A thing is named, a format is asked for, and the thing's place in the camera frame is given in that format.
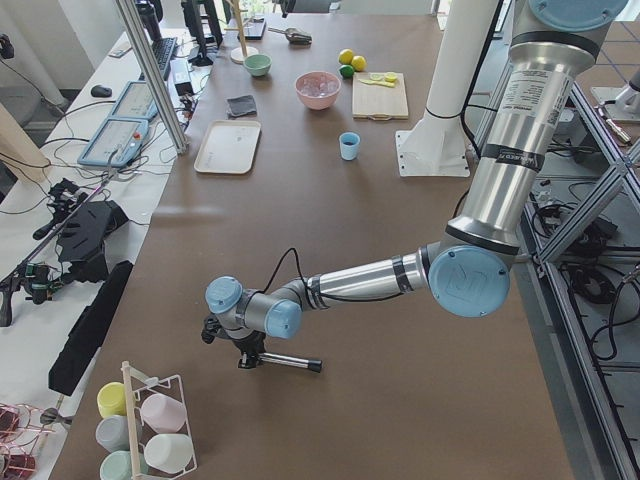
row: gray cloth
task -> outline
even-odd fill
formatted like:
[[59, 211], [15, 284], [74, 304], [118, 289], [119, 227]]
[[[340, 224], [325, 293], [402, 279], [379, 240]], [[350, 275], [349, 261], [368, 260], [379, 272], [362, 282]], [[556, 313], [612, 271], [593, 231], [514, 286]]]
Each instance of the gray cloth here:
[[229, 114], [230, 117], [242, 117], [243, 115], [255, 115], [258, 113], [253, 95], [227, 98], [227, 104], [229, 104], [227, 114]]

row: pink bowl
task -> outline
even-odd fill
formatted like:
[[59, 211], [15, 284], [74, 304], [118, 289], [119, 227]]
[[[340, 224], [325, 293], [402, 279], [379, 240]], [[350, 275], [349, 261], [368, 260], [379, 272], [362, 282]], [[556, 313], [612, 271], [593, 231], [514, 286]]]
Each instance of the pink bowl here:
[[340, 93], [340, 79], [329, 72], [309, 72], [296, 80], [300, 101], [312, 110], [324, 110], [333, 105]]

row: yellow cup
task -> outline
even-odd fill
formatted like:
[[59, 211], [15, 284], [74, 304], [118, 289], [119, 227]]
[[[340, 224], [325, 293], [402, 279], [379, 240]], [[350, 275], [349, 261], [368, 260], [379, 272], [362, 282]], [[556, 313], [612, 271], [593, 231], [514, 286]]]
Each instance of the yellow cup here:
[[124, 399], [124, 384], [107, 383], [98, 392], [98, 411], [102, 418], [111, 415], [126, 415], [127, 407]]

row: bowl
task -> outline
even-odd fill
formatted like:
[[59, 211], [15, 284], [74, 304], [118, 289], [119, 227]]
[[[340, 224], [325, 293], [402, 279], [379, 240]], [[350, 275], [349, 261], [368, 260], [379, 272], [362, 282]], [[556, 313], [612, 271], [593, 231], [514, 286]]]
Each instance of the bowl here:
[[249, 55], [244, 59], [244, 68], [253, 77], [262, 77], [269, 72], [271, 68], [271, 57], [264, 55], [263, 53], [256, 53], [255, 55]]
[[309, 72], [296, 80], [300, 101], [311, 110], [324, 110], [333, 105], [340, 93], [340, 79], [329, 72]]

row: green bowl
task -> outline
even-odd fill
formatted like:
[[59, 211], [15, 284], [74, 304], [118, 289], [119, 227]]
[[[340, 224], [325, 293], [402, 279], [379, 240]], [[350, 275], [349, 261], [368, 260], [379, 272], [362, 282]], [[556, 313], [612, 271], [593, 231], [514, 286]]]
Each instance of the green bowl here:
[[271, 68], [271, 57], [263, 55], [262, 53], [249, 55], [244, 59], [244, 68], [246, 68], [247, 72], [252, 76], [262, 77], [266, 75]]

